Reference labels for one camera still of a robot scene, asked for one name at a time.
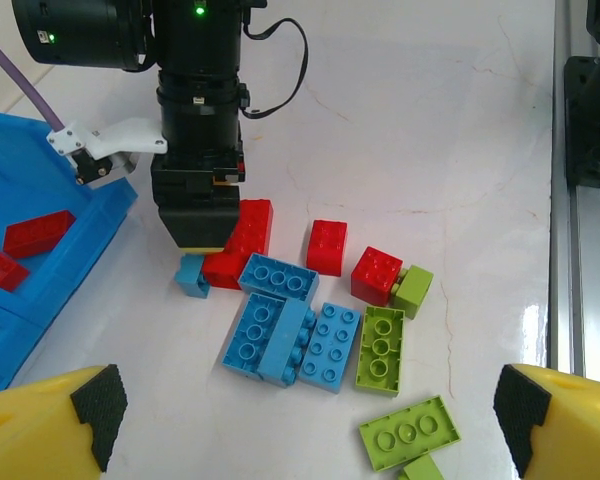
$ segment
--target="lime green lego brick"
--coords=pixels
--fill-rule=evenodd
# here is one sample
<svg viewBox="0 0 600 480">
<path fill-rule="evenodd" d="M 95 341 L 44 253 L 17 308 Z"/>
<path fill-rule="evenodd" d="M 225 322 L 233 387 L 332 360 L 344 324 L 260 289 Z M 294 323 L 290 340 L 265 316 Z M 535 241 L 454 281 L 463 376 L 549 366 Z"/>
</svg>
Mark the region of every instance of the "lime green lego brick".
<svg viewBox="0 0 600 480">
<path fill-rule="evenodd" d="M 358 388 L 391 396 L 400 391 L 403 318 L 402 310 L 367 307 L 358 357 Z"/>
<path fill-rule="evenodd" d="M 431 455 L 423 455 L 405 466 L 398 480 L 444 480 L 444 477 Z"/>
<path fill-rule="evenodd" d="M 391 306 L 404 310 L 407 318 L 414 319 L 424 302 L 433 281 L 433 273 L 412 265 L 409 270 L 402 270 L 398 283 L 391 289 Z"/>
<path fill-rule="evenodd" d="M 376 472 L 460 440 L 439 396 L 363 423 L 360 435 Z"/>
</svg>

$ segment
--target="blue bin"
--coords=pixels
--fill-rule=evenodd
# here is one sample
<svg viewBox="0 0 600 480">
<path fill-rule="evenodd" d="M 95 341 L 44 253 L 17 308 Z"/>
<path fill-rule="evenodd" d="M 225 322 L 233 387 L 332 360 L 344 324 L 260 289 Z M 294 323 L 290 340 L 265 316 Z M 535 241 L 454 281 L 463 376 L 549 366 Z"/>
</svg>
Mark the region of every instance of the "blue bin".
<svg viewBox="0 0 600 480">
<path fill-rule="evenodd" d="M 97 190 L 76 184 L 47 144 L 46 123 L 0 114 L 0 250 L 6 228 L 69 210 L 76 218 L 56 248 L 20 260 L 31 273 L 0 288 L 0 390 L 6 388 L 53 319 L 109 244 L 136 193 L 126 180 Z"/>
</svg>

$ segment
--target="white bracket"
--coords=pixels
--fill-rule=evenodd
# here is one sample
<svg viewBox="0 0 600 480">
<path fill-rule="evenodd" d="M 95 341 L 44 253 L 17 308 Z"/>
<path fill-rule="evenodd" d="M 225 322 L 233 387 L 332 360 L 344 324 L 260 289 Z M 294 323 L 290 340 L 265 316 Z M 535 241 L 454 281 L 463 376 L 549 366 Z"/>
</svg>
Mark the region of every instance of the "white bracket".
<svg viewBox="0 0 600 480">
<path fill-rule="evenodd" d="M 146 118 L 129 118 L 98 132 L 73 122 L 50 133 L 47 141 L 59 155 L 85 149 L 94 160 L 121 152 L 164 154 L 168 149 L 160 122 Z"/>
</svg>

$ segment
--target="lego stud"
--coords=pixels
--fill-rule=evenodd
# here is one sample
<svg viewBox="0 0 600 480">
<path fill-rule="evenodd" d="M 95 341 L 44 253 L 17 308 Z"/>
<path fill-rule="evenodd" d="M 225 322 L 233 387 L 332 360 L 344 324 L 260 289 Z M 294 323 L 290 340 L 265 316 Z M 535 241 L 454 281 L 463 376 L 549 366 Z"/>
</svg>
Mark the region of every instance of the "lego stud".
<svg viewBox="0 0 600 480">
<path fill-rule="evenodd" d="M 269 269 L 267 267 L 259 266 L 253 271 L 253 276 L 259 281 L 266 280 L 269 277 Z"/>
<path fill-rule="evenodd" d="M 300 277 L 291 277 L 287 282 L 287 288 L 292 292 L 299 291 L 302 288 L 302 279 Z"/>
<path fill-rule="evenodd" d="M 378 357 L 384 357 L 387 353 L 389 353 L 389 342 L 387 342 L 384 338 L 379 338 L 371 345 L 371 351 L 373 351 L 373 353 Z"/>
<path fill-rule="evenodd" d="M 333 305 L 326 305 L 322 309 L 322 313 L 325 317 L 333 317 L 336 314 L 336 309 Z"/>
<path fill-rule="evenodd" d="M 287 277 L 284 272 L 273 272 L 270 281 L 274 287 L 279 287 L 280 285 L 284 285 L 286 279 Z"/>
<path fill-rule="evenodd" d="M 257 342 L 264 335 L 264 330 L 259 325 L 251 325 L 247 328 L 247 338 L 252 342 Z"/>
<path fill-rule="evenodd" d="M 380 360 L 379 358 L 376 358 L 369 364 L 369 372 L 376 380 L 381 380 L 387 375 L 388 371 L 389 367 L 387 364 L 384 362 L 384 360 Z"/>
<path fill-rule="evenodd" d="M 313 328 L 317 322 L 316 314 L 313 310 L 307 310 L 307 314 L 304 316 L 304 322 L 302 322 L 302 326 L 305 328 Z"/>
<path fill-rule="evenodd" d="M 423 415 L 418 419 L 418 429 L 428 437 L 438 431 L 438 422 L 431 415 Z"/>
<path fill-rule="evenodd" d="M 340 360 L 342 360 L 342 357 L 344 357 L 344 354 L 342 353 L 342 350 L 340 350 L 339 348 L 334 348 L 333 350 L 331 350 L 329 352 L 329 356 L 331 357 L 331 360 L 333 360 L 334 362 L 339 362 Z"/>
<path fill-rule="evenodd" d="M 349 340 L 349 332 L 347 332 L 346 330 L 338 330 L 336 332 L 336 338 L 339 342 L 346 342 L 347 340 Z"/>
<path fill-rule="evenodd" d="M 336 372 L 328 368 L 322 373 L 322 378 L 327 382 L 333 382 L 336 379 Z"/>
<path fill-rule="evenodd" d="M 390 452 L 396 446 L 396 437 L 391 432 L 380 432 L 376 437 L 376 445 L 383 452 Z"/>
<path fill-rule="evenodd" d="M 318 325 L 318 328 L 316 329 L 316 331 L 318 332 L 318 335 L 321 335 L 323 337 L 327 336 L 329 334 L 329 325 L 325 324 L 325 323 L 321 323 L 320 325 Z"/>
<path fill-rule="evenodd" d="M 253 318 L 256 319 L 258 323 L 264 323 L 269 320 L 271 313 L 265 307 L 258 307 L 255 312 L 253 312 Z"/>
<path fill-rule="evenodd" d="M 375 325 L 375 331 L 382 337 L 389 335 L 391 333 L 391 322 L 384 318 L 378 320 Z"/>
<path fill-rule="evenodd" d="M 287 385 L 291 385 L 296 381 L 296 372 L 291 367 L 287 367 L 284 369 L 284 373 L 282 374 L 282 381 Z"/>
<path fill-rule="evenodd" d="M 413 443 L 418 436 L 418 431 L 416 427 L 410 425 L 408 423 L 401 423 L 397 429 L 398 438 L 402 443 Z"/>
<path fill-rule="evenodd" d="M 245 362 L 248 362 L 249 360 L 251 360 L 255 356 L 255 354 L 256 354 L 256 347 L 254 347 L 250 343 L 245 343 L 244 345 L 242 345 L 240 347 L 240 350 L 238 350 L 238 355 Z"/>
<path fill-rule="evenodd" d="M 313 353 L 314 355 L 320 355 L 322 354 L 322 344 L 318 343 L 318 342 L 314 342 L 310 347 L 309 350 L 311 351 L 311 353 Z"/>
<path fill-rule="evenodd" d="M 313 362 L 307 362 L 302 366 L 302 370 L 307 375 L 315 375 L 317 369 L 318 367 L 316 367 L 316 364 Z"/>
<path fill-rule="evenodd" d="M 293 347 L 289 358 L 293 365 L 300 365 L 302 363 L 302 349 L 300 349 L 300 347 Z"/>
<path fill-rule="evenodd" d="M 300 330 L 300 333 L 298 333 L 297 343 L 301 347 L 306 347 L 307 345 L 309 345 L 310 339 L 311 339 L 311 333 L 309 332 L 309 329 L 303 328 Z"/>
<path fill-rule="evenodd" d="M 353 314 L 353 312 L 347 311 L 342 314 L 342 321 L 344 323 L 351 323 L 355 320 L 355 318 L 356 316 Z"/>
</svg>

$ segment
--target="table surface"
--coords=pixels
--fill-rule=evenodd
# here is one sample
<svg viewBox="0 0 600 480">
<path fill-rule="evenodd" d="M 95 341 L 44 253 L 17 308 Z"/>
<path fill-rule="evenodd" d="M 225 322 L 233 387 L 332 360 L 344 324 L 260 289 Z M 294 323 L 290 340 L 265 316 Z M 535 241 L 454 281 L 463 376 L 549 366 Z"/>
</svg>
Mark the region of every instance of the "table surface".
<svg viewBox="0 0 600 480">
<path fill-rule="evenodd" d="M 400 395 L 354 390 L 355 359 L 339 395 L 224 369 L 245 296 L 173 283 L 180 253 L 146 162 L 130 177 L 138 202 L 15 383 L 120 366 L 129 408 L 110 479 L 395 478 L 372 472 L 358 425 L 438 394 L 463 437 L 433 454 L 445 478 L 517 478 L 492 401 L 504 364 L 546 357 L 554 2 L 271 3 L 253 31 L 297 18 L 310 69 L 287 108 L 242 121 L 242 196 L 272 200 L 270 254 L 285 261 L 302 262 L 313 219 L 348 222 L 345 275 L 321 278 L 316 309 L 364 309 L 348 276 L 368 245 L 435 273 L 405 327 Z M 254 107 L 285 98 L 301 53 L 291 27 L 244 41 Z M 54 68 L 39 87 L 95 129 L 158 117 L 156 82 Z M 12 113 L 36 116 L 24 101 Z"/>
</svg>

